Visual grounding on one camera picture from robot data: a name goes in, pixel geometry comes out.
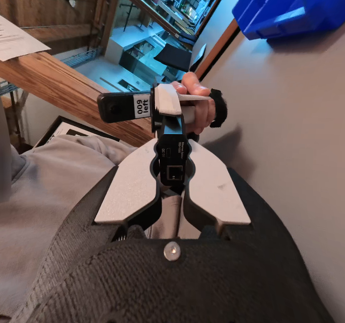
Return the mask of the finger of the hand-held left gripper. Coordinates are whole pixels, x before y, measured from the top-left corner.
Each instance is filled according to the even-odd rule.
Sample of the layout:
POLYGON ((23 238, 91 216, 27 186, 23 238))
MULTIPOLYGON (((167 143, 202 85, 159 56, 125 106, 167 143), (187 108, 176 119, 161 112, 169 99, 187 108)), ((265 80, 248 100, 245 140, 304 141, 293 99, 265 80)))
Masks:
POLYGON ((179 96, 171 84, 158 84, 155 87, 155 109, 160 115, 178 117, 182 115, 179 96))

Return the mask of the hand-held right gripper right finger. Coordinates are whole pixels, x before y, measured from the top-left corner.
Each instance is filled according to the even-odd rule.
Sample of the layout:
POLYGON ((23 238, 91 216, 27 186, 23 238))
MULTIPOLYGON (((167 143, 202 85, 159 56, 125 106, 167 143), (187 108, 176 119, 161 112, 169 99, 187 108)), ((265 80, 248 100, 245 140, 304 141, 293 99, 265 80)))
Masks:
POLYGON ((192 226, 249 225, 250 217, 226 165, 209 150, 189 140, 191 174, 185 187, 183 213, 192 226))

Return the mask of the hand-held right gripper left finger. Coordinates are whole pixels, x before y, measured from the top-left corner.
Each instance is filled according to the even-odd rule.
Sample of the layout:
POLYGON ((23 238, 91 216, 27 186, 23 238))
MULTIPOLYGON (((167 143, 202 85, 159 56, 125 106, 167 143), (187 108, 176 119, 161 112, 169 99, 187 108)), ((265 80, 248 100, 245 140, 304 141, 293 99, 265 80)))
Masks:
POLYGON ((94 219, 97 224, 128 224, 160 196, 160 184, 153 172, 157 158, 152 139, 128 155, 118 166, 94 219))

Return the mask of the black ethernet splitter box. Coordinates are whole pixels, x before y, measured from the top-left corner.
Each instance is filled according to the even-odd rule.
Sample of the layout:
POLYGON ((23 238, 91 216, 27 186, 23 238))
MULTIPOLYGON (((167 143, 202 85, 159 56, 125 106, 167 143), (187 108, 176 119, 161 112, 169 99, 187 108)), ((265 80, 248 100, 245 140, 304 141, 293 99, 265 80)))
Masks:
POLYGON ((162 184, 166 186, 183 184, 187 157, 190 153, 183 116, 163 116, 162 126, 157 131, 157 135, 157 153, 162 184))

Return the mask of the grey desk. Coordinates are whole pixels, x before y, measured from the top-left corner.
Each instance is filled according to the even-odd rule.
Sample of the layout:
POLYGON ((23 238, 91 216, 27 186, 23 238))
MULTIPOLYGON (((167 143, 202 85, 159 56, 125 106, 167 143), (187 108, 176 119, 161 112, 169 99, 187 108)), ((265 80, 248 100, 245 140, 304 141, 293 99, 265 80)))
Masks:
POLYGON ((248 40, 221 0, 193 52, 228 114, 205 145, 228 167, 249 214, 228 226, 235 322, 344 322, 344 24, 248 40))

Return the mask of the person's left hand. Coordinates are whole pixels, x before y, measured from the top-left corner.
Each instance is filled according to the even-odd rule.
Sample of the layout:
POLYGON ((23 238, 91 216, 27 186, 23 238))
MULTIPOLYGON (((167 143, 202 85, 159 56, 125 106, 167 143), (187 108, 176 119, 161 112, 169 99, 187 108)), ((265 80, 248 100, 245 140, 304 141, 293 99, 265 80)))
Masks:
MULTIPOLYGON (((209 96, 210 89, 204 87, 199 82, 196 74, 187 72, 183 75, 181 83, 177 81, 171 82, 171 85, 180 95, 198 95, 209 96)), ((202 101, 182 101, 181 106, 195 106, 195 120, 193 123, 185 124, 186 133, 194 132, 196 135, 210 126, 211 122, 215 119, 216 109, 214 100, 202 101)))

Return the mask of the black monitor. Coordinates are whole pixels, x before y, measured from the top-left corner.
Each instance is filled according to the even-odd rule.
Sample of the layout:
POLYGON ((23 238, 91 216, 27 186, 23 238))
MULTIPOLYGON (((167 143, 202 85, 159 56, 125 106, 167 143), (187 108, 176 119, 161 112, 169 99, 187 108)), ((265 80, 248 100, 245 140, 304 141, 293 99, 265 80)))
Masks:
POLYGON ((183 72, 188 72, 190 68, 191 57, 192 52, 184 49, 179 49, 166 43, 164 48, 153 59, 162 63, 163 65, 183 72))

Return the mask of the black framed picture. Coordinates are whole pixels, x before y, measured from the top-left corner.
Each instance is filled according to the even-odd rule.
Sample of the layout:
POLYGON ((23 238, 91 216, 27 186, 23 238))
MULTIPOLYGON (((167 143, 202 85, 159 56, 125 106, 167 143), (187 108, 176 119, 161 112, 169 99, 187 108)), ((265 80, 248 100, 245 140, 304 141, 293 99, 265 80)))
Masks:
POLYGON ((112 139, 115 141, 120 141, 119 138, 116 138, 112 135, 109 135, 103 131, 95 129, 93 127, 86 126, 79 122, 75 122, 71 119, 58 116, 55 121, 48 128, 46 133, 40 138, 40 140, 33 146, 33 148, 40 147, 51 141, 52 138, 59 135, 71 135, 71 136, 93 136, 98 135, 104 138, 112 139))

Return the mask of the white paper notice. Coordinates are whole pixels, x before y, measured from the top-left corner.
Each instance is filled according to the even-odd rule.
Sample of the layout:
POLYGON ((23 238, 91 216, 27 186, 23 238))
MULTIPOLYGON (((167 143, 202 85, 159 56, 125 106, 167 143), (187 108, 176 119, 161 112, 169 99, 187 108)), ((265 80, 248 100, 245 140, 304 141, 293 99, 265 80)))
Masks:
POLYGON ((0 60, 2 62, 46 50, 50 50, 50 47, 0 16, 0 60))

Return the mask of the blue storage bin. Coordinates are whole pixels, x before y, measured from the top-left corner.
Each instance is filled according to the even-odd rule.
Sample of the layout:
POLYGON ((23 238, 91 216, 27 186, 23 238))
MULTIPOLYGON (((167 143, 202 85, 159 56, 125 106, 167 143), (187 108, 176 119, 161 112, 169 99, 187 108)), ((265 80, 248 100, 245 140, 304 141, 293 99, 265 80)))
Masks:
POLYGON ((232 13, 248 40, 291 37, 342 26, 345 0, 238 0, 232 13))

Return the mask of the wooden post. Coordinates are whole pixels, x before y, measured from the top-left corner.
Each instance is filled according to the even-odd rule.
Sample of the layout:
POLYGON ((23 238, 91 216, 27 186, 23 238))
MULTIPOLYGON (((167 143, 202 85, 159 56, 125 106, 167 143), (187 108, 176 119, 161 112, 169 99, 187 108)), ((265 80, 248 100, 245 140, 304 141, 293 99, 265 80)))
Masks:
POLYGON ((140 147, 154 138, 148 119, 103 122, 97 97, 109 91, 46 52, 1 61, 0 76, 129 145, 140 147))

